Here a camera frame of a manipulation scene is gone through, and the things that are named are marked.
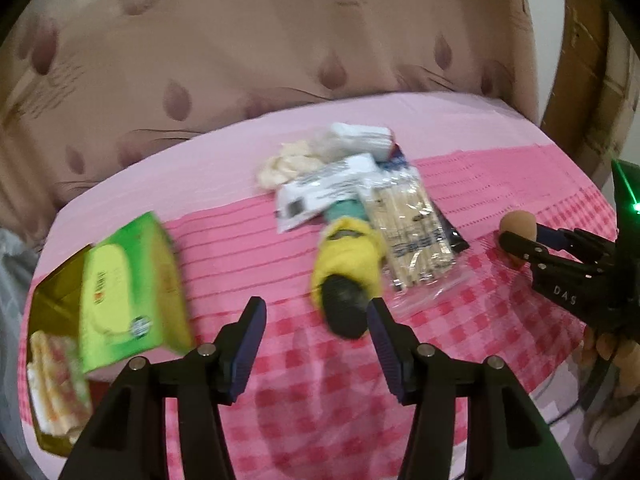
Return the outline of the person's right hand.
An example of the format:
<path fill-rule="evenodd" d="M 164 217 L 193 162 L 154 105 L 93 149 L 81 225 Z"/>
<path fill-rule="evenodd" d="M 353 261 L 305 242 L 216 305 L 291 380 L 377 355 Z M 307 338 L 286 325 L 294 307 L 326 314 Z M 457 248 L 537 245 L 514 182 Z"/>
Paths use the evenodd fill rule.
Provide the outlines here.
<path fill-rule="evenodd" d="M 590 367 L 597 358 L 605 361 L 612 359 L 612 364 L 620 371 L 618 390 L 621 396 L 630 396 L 639 390 L 640 384 L 640 348 L 638 342 L 620 339 L 612 334 L 596 335 L 596 331 L 586 326 L 582 336 L 582 353 L 579 364 L 582 368 Z"/>

